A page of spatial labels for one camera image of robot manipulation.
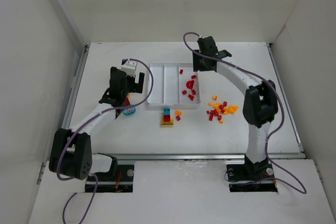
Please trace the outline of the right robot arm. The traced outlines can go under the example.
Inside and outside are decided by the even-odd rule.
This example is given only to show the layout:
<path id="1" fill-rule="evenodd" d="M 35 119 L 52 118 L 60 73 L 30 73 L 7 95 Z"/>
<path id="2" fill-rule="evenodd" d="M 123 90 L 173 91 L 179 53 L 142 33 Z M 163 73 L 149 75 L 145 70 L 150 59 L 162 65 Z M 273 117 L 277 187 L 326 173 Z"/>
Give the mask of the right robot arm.
<path id="1" fill-rule="evenodd" d="M 193 51 L 194 71 L 215 71 L 229 80 L 243 95 L 243 116 L 248 123 L 248 147 L 244 169 L 254 174 L 268 165 L 265 151 L 271 122 L 278 112 L 278 102 L 272 81 L 244 70 L 235 63 L 224 60 L 232 55 L 217 49 L 213 37 L 200 37 L 199 50 Z"/>

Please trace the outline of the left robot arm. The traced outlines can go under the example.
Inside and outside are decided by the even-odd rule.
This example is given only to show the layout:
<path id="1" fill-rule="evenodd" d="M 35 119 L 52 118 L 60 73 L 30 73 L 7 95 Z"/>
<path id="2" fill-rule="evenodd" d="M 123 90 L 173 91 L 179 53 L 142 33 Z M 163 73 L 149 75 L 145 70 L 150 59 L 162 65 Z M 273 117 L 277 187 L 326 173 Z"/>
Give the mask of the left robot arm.
<path id="1" fill-rule="evenodd" d="M 59 128 L 54 135 L 49 159 L 49 170 L 59 180 L 84 180 L 88 176 L 118 172 L 116 157 L 94 154 L 91 141 L 107 124 L 115 120 L 127 107 L 130 93 L 142 93 L 145 74 L 126 68 L 111 67 L 109 87 L 95 109 L 81 122 L 65 129 Z"/>

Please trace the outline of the red arch lego piece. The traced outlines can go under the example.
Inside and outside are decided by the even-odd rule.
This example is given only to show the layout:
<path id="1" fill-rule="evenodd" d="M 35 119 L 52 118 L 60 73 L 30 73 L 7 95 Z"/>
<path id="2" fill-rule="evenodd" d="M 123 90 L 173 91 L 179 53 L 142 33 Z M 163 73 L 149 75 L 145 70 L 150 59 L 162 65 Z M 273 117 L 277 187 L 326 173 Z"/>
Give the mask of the red arch lego piece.
<path id="1" fill-rule="evenodd" d="M 194 89 L 194 84 L 195 84 L 195 80 L 194 79 L 189 80 L 189 81 L 186 82 L 186 88 L 190 89 L 190 90 L 193 90 Z"/>

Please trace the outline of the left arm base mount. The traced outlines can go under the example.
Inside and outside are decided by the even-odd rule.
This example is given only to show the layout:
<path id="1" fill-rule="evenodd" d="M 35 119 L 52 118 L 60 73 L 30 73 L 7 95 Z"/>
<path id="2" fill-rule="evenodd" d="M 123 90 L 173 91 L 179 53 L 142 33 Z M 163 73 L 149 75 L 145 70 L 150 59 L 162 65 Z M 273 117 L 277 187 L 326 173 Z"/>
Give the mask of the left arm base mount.
<path id="1" fill-rule="evenodd" d="M 107 173 L 97 173 L 97 193 L 132 193 L 134 163 L 120 162 Z"/>

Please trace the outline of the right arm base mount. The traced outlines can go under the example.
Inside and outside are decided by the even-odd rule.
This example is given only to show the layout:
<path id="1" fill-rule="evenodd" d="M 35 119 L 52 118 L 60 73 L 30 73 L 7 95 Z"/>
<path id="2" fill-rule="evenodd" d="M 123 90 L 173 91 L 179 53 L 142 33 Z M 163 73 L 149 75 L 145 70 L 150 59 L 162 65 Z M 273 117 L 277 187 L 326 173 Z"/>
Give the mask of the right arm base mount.
<path id="1" fill-rule="evenodd" d="M 229 183 L 231 193 L 278 192 L 271 164 L 253 173 L 247 168 L 246 164 L 226 165 L 224 178 Z"/>

